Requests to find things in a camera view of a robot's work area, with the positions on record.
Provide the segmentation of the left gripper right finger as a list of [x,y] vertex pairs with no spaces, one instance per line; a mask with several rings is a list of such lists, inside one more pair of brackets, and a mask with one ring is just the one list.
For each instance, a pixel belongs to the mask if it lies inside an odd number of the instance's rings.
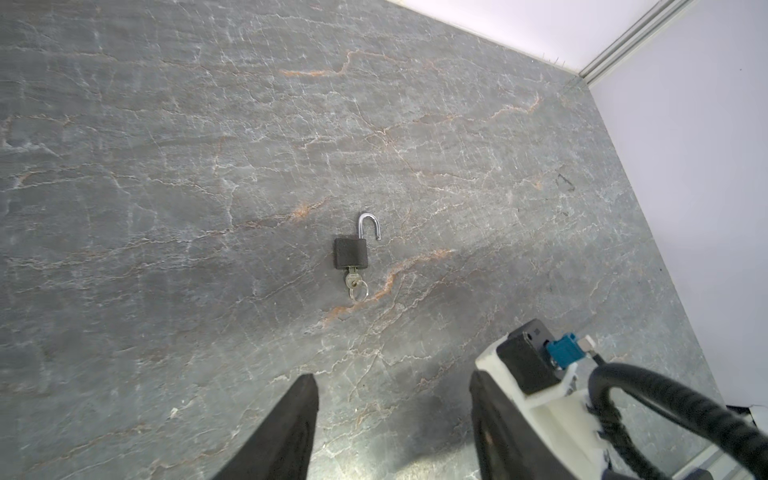
[[474,444],[483,479],[571,479],[491,375],[470,379]]

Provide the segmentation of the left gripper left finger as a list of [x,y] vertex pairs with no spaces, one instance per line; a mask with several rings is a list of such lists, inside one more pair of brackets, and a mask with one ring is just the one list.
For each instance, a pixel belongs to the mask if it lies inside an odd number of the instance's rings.
[[305,479],[319,390],[312,374],[299,376],[216,479]]

